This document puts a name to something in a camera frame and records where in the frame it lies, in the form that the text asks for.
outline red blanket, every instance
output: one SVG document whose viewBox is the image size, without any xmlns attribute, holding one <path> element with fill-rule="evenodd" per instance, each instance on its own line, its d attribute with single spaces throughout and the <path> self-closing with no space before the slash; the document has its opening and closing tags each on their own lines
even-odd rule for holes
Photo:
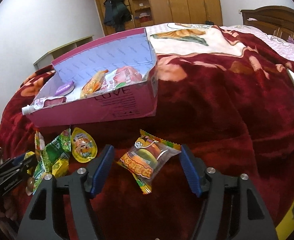
<svg viewBox="0 0 294 240">
<path fill-rule="evenodd" d="M 223 174 L 249 174 L 277 225 L 294 199 L 294 86 L 280 57 L 252 34 L 221 32 L 229 44 L 242 42 L 241 56 L 224 53 L 158 55 L 158 107 L 155 117 L 82 124 L 98 149 L 112 144 L 116 160 L 135 142 L 139 129 L 178 144 Z M 156 39 L 179 39 L 176 33 Z M 7 157 L 34 150 L 35 127 L 21 114 L 53 75 L 51 66 L 37 71 L 21 86 L 4 110 L 0 146 Z M 41 129 L 47 142 L 66 127 Z M 73 158 L 69 172 L 83 166 Z M 132 175 L 113 164 L 109 177 L 91 201 L 108 240 L 188 239 L 201 209 L 175 156 L 143 195 Z M 20 217 L 31 199 L 25 185 L 15 190 Z M 77 239 L 68 197 L 65 198 L 71 239 Z"/>
</svg>

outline purple case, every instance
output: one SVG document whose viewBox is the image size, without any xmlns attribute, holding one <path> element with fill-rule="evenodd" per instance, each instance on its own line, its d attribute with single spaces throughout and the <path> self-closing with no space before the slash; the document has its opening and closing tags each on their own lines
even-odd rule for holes
<svg viewBox="0 0 294 240">
<path fill-rule="evenodd" d="M 55 93 L 55 97 L 58 96 L 65 96 L 67 94 L 69 94 L 71 91 L 73 91 L 75 88 L 74 82 L 70 81 L 62 86 L 60 86 Z"/>
</svg>

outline wooden wardrobe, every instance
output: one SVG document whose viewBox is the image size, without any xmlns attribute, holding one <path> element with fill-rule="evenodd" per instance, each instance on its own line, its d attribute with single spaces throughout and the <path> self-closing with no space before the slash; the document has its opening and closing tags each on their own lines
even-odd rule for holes
<svg viewBox="0 0 294 240">
<path fill-rule="evenodd" d="M 155 24 L 177 22 L 222 26 L 220 0 L 149 0 Z"/>
</svg>

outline white bottle cap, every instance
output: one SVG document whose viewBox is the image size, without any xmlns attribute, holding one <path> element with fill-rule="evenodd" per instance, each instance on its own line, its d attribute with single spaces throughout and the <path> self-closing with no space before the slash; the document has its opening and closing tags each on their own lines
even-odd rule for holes
<svg viewBox="0 0 294 240">
<path fill-rule="evenodd" d="M 34 111 L 35 111 L 34 106 L 27 105 L 27 106 L 22 107 L 23 115 L 31 114 Z"/>
</svg>

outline headboard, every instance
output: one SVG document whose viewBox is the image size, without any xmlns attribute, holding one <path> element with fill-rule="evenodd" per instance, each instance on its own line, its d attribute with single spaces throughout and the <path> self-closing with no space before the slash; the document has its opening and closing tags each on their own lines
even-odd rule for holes
<svg viewBox="0 0 294 240">
<path fill-rule="evenodd" d="M 256 27 L 264 33 L 288 40 L 294 39 L 294 10 L 285 6 L 265 6 L 242 10 L 244 25 Z"/>
</svg>

